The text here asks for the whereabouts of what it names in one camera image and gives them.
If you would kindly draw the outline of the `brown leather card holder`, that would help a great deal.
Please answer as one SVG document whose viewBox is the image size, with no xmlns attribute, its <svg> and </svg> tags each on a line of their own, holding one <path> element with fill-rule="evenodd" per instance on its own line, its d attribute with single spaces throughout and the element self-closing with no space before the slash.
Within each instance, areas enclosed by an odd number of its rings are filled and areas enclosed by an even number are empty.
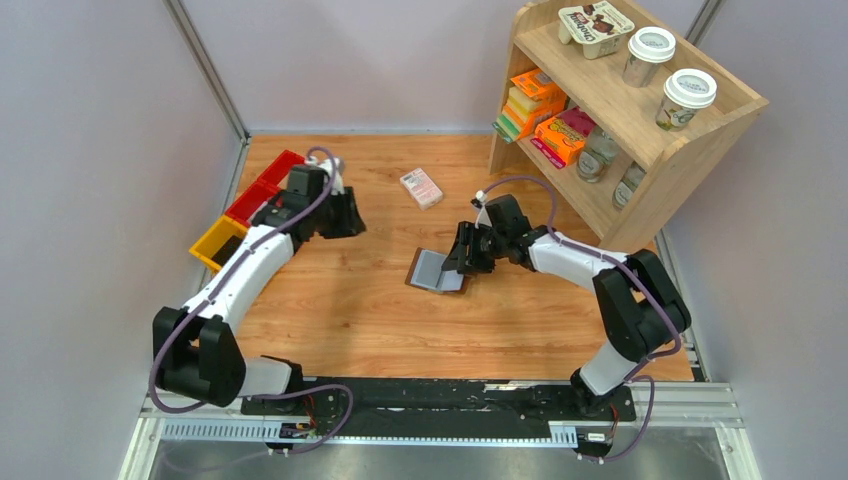
<svg viewBox="0 0 848 480">
<path fill-rule="evenodd" d="M 469 280 L 456 270 L 444 271 L 442 265 L 447 255 L 418 248 L 409 267 L 405 284 L 436 294 L 464 294 Z"/>
</svg>

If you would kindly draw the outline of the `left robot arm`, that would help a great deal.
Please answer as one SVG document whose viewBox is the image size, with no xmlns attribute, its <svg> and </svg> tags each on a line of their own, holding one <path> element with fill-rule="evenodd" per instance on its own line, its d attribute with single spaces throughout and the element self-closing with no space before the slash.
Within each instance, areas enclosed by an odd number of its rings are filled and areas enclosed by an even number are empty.
<svg viewBox="0 0 848 480">
<path fill-rule="evenodd" d="M 365 232 L 343 171 L 343 160 L 335 156 L 294 166 L 286 187 L 253 215 L 244 239 L 207 286 L 181 307 L 156 314 L 149 392 L 160 410 L 175 410 L 158 397 L 160 390 L 197 406 L 225 407 L 237 398 L 258 397 L 281 414 L 302 408 L 306 389 L 293 379 L 294 364 L 246 358 L 236 332 L 272 277 L 314 235 L 336 239 Z"/>
</svg>

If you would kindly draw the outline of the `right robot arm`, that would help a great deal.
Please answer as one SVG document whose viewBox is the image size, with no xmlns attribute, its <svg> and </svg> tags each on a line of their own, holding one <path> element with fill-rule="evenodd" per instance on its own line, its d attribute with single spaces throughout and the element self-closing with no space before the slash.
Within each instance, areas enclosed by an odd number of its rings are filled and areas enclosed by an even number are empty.
<svg viewBox="0 0 848 480">
<path fill-rule="evenodd" d="M 664 345 L 679 346 L 692 317 L 654 252 L 608 251 L 546 225 L 533 227 L 512 195 L 488 199 L 478 192 L 472 204 L 478 218 L 459 223 L 442 271 L 464 277 L 488 274 L 506 259 L 594 294 L 606 341 L 570 377 L 570 403 L 579 416 L 598 417 L 615 391 L 662 354 Z"/>
</svg>

